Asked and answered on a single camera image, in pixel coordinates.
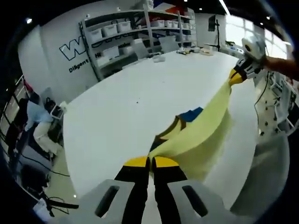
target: metal shelving unit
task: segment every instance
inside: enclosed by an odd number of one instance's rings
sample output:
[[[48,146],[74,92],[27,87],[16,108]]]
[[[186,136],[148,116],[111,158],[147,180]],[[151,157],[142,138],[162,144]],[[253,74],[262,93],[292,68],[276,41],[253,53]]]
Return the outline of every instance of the metal shelving unit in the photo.
[[[168,20],[174,20],[177,19],[179,23],[179,28],[167,28],[167,27],[151,27],[150,25],[150,16],[157,16],[163,19],[168,19]],[[146,28],[137,28],[137,22],[139,22],[142,18],[145,18],[146,22]],[[131,22],[131,27],[132,30],[129,30],[127,32],[121,32],[114,34],[112,36],[106,36],[98,40],[97,42],[93,42],[90,40],[90,35],[87,35],[88,32],[92,31],[93,29],[96,29],[99,24],[104,23],[104,22],[109,22],[109,21],[114,21],[117,19],[129,19]],[[97,47],[100,47],[103,43],[109,43],[113,41],[114,39],[120,39],[122,36],[123,37],[128,37],[130,35],[136,36],[138,33],[145,33],[146,35],[149,36],[149,42],[150,42],[150,48],[151,51],[154,52],[154,41],[153,41],[153,33],[152,31],[166,31],[168,34],[169,31],[175,31],[180,34],[180,44],[181,46],[184,45],[184,43],[191,43],[191,41],[183,41],[183,32],[189,32],[190,30],[182,28],[182,22],[181,21],[189,21],[190,18],[186,16],[181,16],[178,12],[178,14],[171,14],[171,13],[166,13],[166,12],[160,12],[160,11],[155,11],[155,10],[150,10],[148,11],[146,6],[144,5],[144,10],[131,10],[131,11],[120,11],[120,12],[115,12],[112,14],[106,14],[102,16],[98,16],[95,18],[88,18],[84,19],[79,23],[79,29],[80,33],[83,38],[83,43],[86,48],[86,52],[89,58],[89,61],[91,63],[91,66],[93,68],[93,71],[95,73],[95,76],[98,81],[101,81],[105,78],[105,75],[101,71],[103,68],[113,64],[117,63],[120,60],[123,60],[125,58],[128,58],[134,54],[134,52],[127,54],[127,55],[120,55],[117,58],[114,58],[107,62],[104,65],[98,66],[97,63],[97,56],[99,55],[98,53],[94,52],[94,49]]]

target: white table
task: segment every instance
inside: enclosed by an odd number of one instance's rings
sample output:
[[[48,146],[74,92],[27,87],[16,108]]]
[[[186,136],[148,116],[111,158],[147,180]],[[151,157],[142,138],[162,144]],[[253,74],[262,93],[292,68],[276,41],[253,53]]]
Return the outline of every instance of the white table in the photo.
[[[165,57],[163,63],[147,59],[129,66],[68,105],[64,147],[78,196],[114,179],[130,158],[147,155],[155,135],[175,115],[205,108],[238,60],[219,52],[213,56],[171,52]],[[237,199],[254,156],[255,99],[252,80],[233,86],[229,103],[233,125],[222,145],[223,156],[204,181],[227,209]]]

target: yellow cloth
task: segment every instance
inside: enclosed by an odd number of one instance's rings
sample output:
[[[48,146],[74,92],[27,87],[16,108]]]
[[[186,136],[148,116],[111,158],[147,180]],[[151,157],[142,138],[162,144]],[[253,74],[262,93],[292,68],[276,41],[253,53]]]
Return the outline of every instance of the yellow cloth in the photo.
[[[204,180],[221,155],[221,144],[231,127],[230,92],[231,87],[226,81],[188,127],[150,152],[149,157],[173,159],[188,178]]]

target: window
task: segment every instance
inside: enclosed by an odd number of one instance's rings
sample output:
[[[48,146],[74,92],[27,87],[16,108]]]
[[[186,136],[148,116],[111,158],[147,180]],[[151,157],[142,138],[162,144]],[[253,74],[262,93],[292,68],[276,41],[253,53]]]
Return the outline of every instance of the window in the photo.
[[[226,16],[226,40],[242,46],[242,38],[253,35],[253,22],[236,17]]]
[[[271,57],[287,58],[286,44],[276,35],[265,29],[266,54]]]

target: wall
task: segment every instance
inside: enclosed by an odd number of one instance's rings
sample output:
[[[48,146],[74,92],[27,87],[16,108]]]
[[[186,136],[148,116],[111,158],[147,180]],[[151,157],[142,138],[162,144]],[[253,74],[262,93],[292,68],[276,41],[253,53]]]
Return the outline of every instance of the wall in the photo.
[[[195,24],[196,24],[196,34],[197,34],[197,44],[201,47],[205,43],[217,44],[217,29],[214,32],[208,31],[208,20],[214,14],[208,13],[196,13],[195,14]],[[225,44],[225,16],[216,15],[219,23],[219,36],[220,36],[220,45]]]
[[[18,47],[21,68],[28,83],[40,93],[51,87],[57,103],[72,101],[97,83],[80,37],[78,22],[87,14],[96,17],[125,11],[136,0],[106,0],[66,12],[30,32]]]

